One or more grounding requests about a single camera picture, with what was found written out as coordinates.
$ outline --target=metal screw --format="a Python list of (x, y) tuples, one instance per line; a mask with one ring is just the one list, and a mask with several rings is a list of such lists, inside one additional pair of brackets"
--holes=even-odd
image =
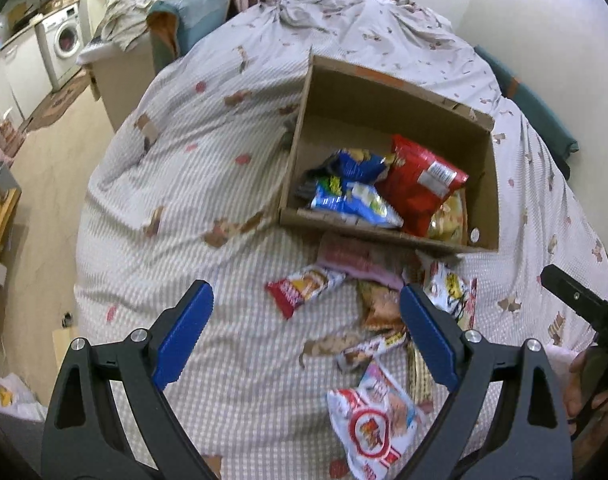
[(470, 343), (479, 343), (482, 340), (482, 335), (477, 330), (466, 330), (464, 337)]
[(84, 345), (86, 344), (86, 341), (84, 341), (81, 337), (76, 337), (75, 339), (73, 339), (73, 341), (70, 344), (70, 347), (73, 350), (81, 350), (82, 348), (84, 348)]
[(542, 349), (542, 344), (537, 339), (529, 339), (526, 346), (531, 352), (539, 352)]
[(135, 341), (135, 343), (139, 343), (143, 341), (148, 336), (148, 332), (143, 328), (137, 328), (130, 333), (130, 339)]

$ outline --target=floor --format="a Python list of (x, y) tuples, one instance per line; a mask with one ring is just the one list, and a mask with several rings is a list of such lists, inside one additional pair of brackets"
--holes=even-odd
[(75, 250), (88, 179), (113, 137), (86, 89), (53, 125), (28, 134), (12, 173), (22, 188), (0, 288), (0, 376), (18, 374), (48, 404), (57, 376), (52, 331), (75, 319)]

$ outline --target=bed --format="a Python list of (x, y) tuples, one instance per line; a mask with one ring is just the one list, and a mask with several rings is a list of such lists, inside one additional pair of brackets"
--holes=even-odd
[[(162, 70), (111, 142), (88, 186), (78, 239), (80, 333), (123, 339), (174, 306), (193, 280), (215, 291), (213, 315), (183, 374), (165, 390), (222, 478), (335, 478), (344, 457), (325, 393), (355, 386), (332, 357), (299, 355), (307, 341), (355, 331), (354, 284), (285, 321), (264, 283), (315, 260), (319, 234), (277, 225), (286, 114), (298, 103), (312, 52), (388, 72), (492, 115), (500, 251), (464, 256), (478, 277), (475, 328), (494, 342), (583, 349), (594, 334), (538, 280), (555, 263), (608, 294), (608, 259), (581, 205), (487, 63), (448, 20), (410, 2), (276, 0), (252, 7)], [(143, 131), (159, 133), (146, 153)], [(403, 349), (385, 365), (407, 380)], [(136, 456), (150, 462), (126, 396), (116, 403)], [(436, 407), (446, 391), (434, 390)], [(469, 447), (487, 431), (488, 392)], [(429, 425), (400, 460), (407, 462)]]

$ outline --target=barcode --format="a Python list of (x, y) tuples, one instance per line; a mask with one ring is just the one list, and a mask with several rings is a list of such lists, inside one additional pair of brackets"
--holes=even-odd
[(427, 171), (446, 186), (450, 186), (450, 183), (455, 180), (457, 175), (456, 171), (451, 170), (445, 164), (442, 164), (437, 160), (431, 164)]
[(449, 193), (449, 187), (442, 183), (439, 179), (432, 176), (428, 171), (422, 171), (420, 176), (417, 178), (417, 182), (426, 189), (433, 192), (434, 195), (438, 196), (442, 200), (446, 198)]

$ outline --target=cardboard box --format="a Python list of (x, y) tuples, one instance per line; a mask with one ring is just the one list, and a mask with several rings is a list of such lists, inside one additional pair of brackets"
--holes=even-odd
[[(313, 56), (299, 108), (279, 223), (335, 231), (366, 240), (423, 248), (433, 253), (471, 253), (499, 248), (497, 176), (490, 132), (493, 119), (466, 105), (406, 81)], [(392, 134), (408, 137), (469, 174), (466, 245), (438, 242), (309, 210), (295, 195), (303, 173), (340, 148), (391, 151)]]
[(76, 1), (77, 0), (51, 0), (50, 2), (45, 3), (41, 10), (43, 14), (50, 14), (55, 10), (60, 10), (74, 4)]

